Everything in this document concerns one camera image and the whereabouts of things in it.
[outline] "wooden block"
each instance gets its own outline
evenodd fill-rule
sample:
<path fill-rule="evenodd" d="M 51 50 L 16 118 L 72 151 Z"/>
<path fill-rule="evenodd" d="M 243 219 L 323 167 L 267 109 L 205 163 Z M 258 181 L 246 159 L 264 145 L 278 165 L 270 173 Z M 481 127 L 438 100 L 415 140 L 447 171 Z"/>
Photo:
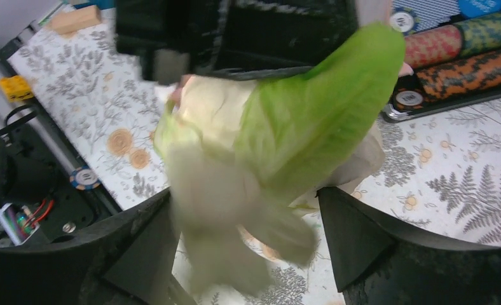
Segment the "wooden block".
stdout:
<path fill-rule="evenodd" d="M 50 27 L 63 35 L 102 23 L 100 10 L 96 5 L 87 6 L 68 13 L 59 13 L 50 21 Z"/>

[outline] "yellow lego brick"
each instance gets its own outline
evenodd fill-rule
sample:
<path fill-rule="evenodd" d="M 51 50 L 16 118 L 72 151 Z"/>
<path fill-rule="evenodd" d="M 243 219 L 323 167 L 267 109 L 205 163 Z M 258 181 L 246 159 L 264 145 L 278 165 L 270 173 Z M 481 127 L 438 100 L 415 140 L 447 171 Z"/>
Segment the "yellow lego brick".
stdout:
<path fill-rule="evenodd" d="M 28 85 L 28 82 L 22 76 L 16 75 L 16 76 L 13 76 L 11 79 L 18 90 L 31 91 L 31 88 Z"/>
<path fill-rule="evenodd" d="M 10 102 L 16 102 L 33 97 L 30 86 L 24 78 L 20 76 L 0 79 L 0 88 Z"/>

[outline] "blue poker chip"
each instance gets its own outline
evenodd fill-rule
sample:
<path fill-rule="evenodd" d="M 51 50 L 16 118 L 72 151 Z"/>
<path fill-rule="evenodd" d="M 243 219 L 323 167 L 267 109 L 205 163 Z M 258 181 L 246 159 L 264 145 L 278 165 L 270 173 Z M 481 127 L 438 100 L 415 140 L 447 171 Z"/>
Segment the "blue poker chip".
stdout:
<path fill-rule="evenodd" d="M 74 188 L 81 191 L 95 189 L 100 185 L 100 180 L 95 172 L 87 166 L 75 169 L 69 177 L 69 182 Z"/>
<path fill-rule="evenodd" d="M 460 13 L 470 19 L 501 11 L 501 0 L 458 0 Z"/>
<path fill-rule="evenodd" d="M 389 23 L 393 28 L 407 36 L 417 32 L 421 19 L 417 16 L 413 8 L 401 6 L 393 10 L 389 18 Z"/>

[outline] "red wire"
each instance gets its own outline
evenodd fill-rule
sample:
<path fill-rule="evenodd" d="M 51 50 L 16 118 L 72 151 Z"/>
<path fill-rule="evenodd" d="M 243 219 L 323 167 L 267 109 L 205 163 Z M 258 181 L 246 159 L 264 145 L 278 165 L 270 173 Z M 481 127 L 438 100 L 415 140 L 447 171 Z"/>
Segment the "red wire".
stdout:
<path fill-rule="evenodd" d="M 24 236 L 28 236 L 28 233 L 26 233 L 26 230 L 24 229 L 24 227 L 23 227 L 23 226 L 18 225 L 18 227 L 20 228 L 20 232 L 22 232 L 22 234 L 23 234 Z"/>
<path fill-rule="evenodd" d="M 45 206 L 45 204 L 46 204 L 46 198 L 43 199 L 43 201 L 41 202 L 41 205 L 37 208 L 37 210 L 35 210 L 35 212 L 33 212 L 32 216 L 30 218 L 28 218 L 26 220 L 26 222 L 24 222 L 24 224 L 22 225 L 22 227 L 26 227 L 26 226 L 29 226 L 29 225 L 31 225 L 33 223 L 36 223 L 36 221 L 34 220 L 35 219 L 35 215 L 37 215 L 37 213 L 39 213 L 39 211 Z"/>
<path fill-rule="evenodd" d="M 43 218 L 45 218 L 48 215 L 48 212 L 50 212 L 53 206 L 54 206 L 54 199 L 48 202 L 48 208 L 46 208 L 45 212 L 41 216 L 39 216 L 36 220 L 34 220 L 34 223 L 38 223 L 39 221 L 43 220 Z"/>
<path fill-rule="evenodd" d="M 39 213 L 39 211 L 45 206 L 45 203 L 46 203 L 46 199 L 43 199 L 43 202 L 41 203 L 41 205 L 37 208 L 37 210 L 35 210 L 35 212 L 33 212 L 32 214 L 32 218 L 37 214 Z"/>

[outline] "green lettuce leaf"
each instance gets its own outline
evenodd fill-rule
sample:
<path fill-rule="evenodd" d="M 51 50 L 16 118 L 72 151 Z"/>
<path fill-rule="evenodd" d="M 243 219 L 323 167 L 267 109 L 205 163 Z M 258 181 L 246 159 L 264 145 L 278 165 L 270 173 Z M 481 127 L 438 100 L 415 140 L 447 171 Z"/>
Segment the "green lettuce leaf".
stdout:
<path fill-rule="evenodd" d="M 370 24 L 311 71 L 258 84 L 234 148 L 272 200 L 289 204 L 348 159 L 387 103 L 404 52 L 401 33 Z"/>

